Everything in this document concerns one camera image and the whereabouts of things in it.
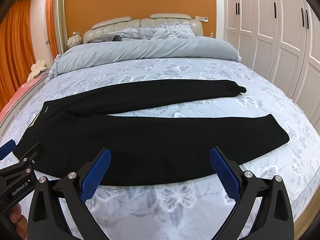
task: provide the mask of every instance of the hand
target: hand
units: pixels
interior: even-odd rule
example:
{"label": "hand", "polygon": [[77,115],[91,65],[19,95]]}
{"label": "hand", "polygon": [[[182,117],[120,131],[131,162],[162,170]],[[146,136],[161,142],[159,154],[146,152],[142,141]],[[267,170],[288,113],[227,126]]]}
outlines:
{"label": "hand", "polygon": [[17,226],[17,233],[23,240],[28,240],[27,237],[27,227],[28,227],[28,221],[27,219],[22,216],[21,214],[21,207],[19,204],[14,206],[11,210],[9,219],[11,220],[12,223],[16,224]]}

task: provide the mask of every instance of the gray pillow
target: gray pillow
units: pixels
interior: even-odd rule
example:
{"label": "gray pillow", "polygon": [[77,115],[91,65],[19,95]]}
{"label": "gray pillow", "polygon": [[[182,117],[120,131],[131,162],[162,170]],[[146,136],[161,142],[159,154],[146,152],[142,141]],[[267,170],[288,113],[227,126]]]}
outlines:
{"label": "gray pillow", "polygon": [[117,34],[103,34],[101,36],[88,40],[87,43],[99,43],[108,41],[122,41],[122,39]]}

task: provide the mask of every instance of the orange curtain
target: orange curtain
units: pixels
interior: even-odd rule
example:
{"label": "orange curtain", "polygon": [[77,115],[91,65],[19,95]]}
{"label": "orange curtain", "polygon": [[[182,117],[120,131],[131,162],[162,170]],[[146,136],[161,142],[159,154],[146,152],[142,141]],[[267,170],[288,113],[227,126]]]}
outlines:
{"label": "orange curtain", "polygon": [[58,46],[54,31],[53,0],[46,0],[47,32],[53,59],[58,55]]}
{"label": "orange curtain", "polygon": [[31,0],[16,1],[0,25],[0,110],[27,81],[36,62],[30,31]]}

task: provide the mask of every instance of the black pants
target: black pants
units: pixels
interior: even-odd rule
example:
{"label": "black pants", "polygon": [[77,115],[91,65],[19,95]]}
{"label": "black pants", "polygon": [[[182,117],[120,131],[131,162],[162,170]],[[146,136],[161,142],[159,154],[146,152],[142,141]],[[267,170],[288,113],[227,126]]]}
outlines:
{"label": "black pants", "polygon": [[107,114],[245,93],[233,81],[156,80],[107,86],[44,103],[14,154],[34,144],[45,154],[35,169],[63,178],[92,161],[101,148],[111,165],[101,184],[115,186],[180,182],[214,174],[209,151],[219,146],[238,164],[289,141],[269,114],[259,118],[157,118]]}

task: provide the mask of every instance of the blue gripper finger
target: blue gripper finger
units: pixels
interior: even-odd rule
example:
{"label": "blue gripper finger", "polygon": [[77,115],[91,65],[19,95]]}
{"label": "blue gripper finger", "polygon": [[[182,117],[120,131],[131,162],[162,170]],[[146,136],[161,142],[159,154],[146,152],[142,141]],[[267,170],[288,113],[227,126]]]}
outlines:
{"label": "blue gripper finger", "polygon": [[111,152],[105,150],[81,183],[80,199],[83,203],[91,199],[111,163]]}
{"label": "blue gripper finger", "polygon": [[0,148],[0,160],[3,160],[5,157],[9,155],[9,153],[13,152],[16,148],[16,142],[14,140],[8,141],[5,145]]}
{"label": "blue gripper finger", "polygon": [[239,202],[241,199],[240,182],[216,148],[210,150],[210,163],[217,173],[228,197]]}

